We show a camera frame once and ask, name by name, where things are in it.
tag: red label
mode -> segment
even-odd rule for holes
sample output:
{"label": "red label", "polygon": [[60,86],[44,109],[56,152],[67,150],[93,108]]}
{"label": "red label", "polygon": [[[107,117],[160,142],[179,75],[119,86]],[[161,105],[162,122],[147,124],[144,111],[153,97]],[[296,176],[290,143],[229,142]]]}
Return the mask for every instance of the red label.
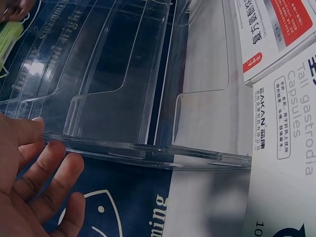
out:
{"label": "red label", "polygon": [[258,63],[260,63],[262,60],[262,53],[257,53],[255,56],[250,58],[247,62],[243,64],[243,72],[247,72],[250,69],[252,69],[254,66],[256,66]]}
{"label": "red label", "polygon": [[313,22],[300,0],[271,0],[285,40],[289,46],[308,29]]}

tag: green object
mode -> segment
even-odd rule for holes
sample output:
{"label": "green object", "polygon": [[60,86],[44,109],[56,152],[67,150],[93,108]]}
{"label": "green object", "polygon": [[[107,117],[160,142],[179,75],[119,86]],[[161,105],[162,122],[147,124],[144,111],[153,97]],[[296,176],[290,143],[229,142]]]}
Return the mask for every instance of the green object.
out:
{"label": "green object", "polygon": [[0,68],[12,50],[15,42],[18,41],[23,31],[23,25],[20,22],[2,22],[0,24]]}

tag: white box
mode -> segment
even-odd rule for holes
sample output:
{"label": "white box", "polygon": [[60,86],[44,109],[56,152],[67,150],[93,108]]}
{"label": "white box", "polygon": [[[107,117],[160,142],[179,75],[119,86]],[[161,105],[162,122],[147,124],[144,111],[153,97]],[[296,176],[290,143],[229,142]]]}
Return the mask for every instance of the white box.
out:
{"label": "white box", "polygon": [[316,41],[314,5],[315,0],[235,0],[246,85]]}
{"label": "white box", "polygon": [[316,43],[255,83],[253,96],[243,236],[315,237]]}

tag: white curved graphic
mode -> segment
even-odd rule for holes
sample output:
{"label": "white curved graphic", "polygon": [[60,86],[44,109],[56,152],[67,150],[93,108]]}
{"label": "white curved graphic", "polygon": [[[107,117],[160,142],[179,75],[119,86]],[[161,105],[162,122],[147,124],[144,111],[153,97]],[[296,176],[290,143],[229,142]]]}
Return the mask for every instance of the white curved graphic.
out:
{"label": "white curved graphic", "polygon": [[[39,0],[39,5],[38,5],[38,8],[35,12],[35,15],[33,17],[33,19],[31,20],[31,22],[29,23],[29,25],[27,26],[27,28],[22,32],[22,34],[20,35],[19,39],[25,34],[25,32],[28,31],[28,29],[31,27],[31,25],[33,24],[33,22],[35,21],[35,18],[36,16],[38,15],[39,11],[40,11],[40,5],[41,5],[41,1],[42,0]],[[30,18],[30,14],[27,15],[26,18],[23,19],[23,21],[21,22],[21,24],[23,24],[26,20],[28,20]]]}
{"label": "white curved graphic", "polygon": [[94,226],[92,226],[92,229],[93,229],[94,231],[98,232],[100,235],[102,235],[102,237],[107,237],[107,236],[105,235],[105,233],[103,233],[103,232],[100,231],[99,229],[95,228]]}
{"label": "white curved graphic", "polygon": [[9,71],[7,70],[7,68],[5,68],[4,65],[3,65],[2,69],[5,71],[5,74],[1,75],[0,79],[6,77],[7,75],[9,75]]}
{"label": "white curved graphic", "polygon": [[[123,237],[123,231],[122,231],[122,225],[121,225],[121,222],[120,222],[120,218],[119,218],[119,212],[118,212],[118,209],[117,209],[117,206],[115,205],[114,203],[114,200],[110,194],[110,192],[108,190],[98,190],[98,191],[94,191],[94,192],[91,192],[91,193],[88,193],[88,194],[85,194],[84,197],[87,199],[88,197],[91,197],[91,196],[95,196],[95,195],[98,195],[98,194],[106,194],[108,195],[110,201],[111,201],[111,204],[112,204],[112,207],[114,209],[114,212],[115,212],[115,215],[116,215],[116,218],[117,218],[117,221],[118,221],[118,232],[119,232],[119,237]],[[100,213],[104,213],[106,211],[106,209],[103,207],[103,206],[98,206],[98,212]],[[58,221],[58,224],[61,223],[61,221],[63,220],[64,216],[65,216],[65,212],[66,212],[66,209],[63,210],[63,212],[61,213],[60,217],[59,217],[59,221]],[[92,226],[91,227],[92,230],[98,232],[102,237],[107,237],[101,230],[99,230],[98,228]]]}

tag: transparent acrylic holder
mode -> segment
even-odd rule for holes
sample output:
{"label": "transparent acrylic holder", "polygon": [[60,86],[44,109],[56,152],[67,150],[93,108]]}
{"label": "transparent acrylic holder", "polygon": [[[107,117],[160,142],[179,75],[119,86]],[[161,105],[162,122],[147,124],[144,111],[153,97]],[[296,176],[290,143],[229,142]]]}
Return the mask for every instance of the transparent acrylic holder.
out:
{"label": "transparent acrylic holder", "polygon": [[43,117],[46,141],[61,140],[68,151],[92,158],[249,168],[252,93],[239,71],[233,4],[177,1],[160,88],[170,0],[47,2],[6,65],[0,111]]}

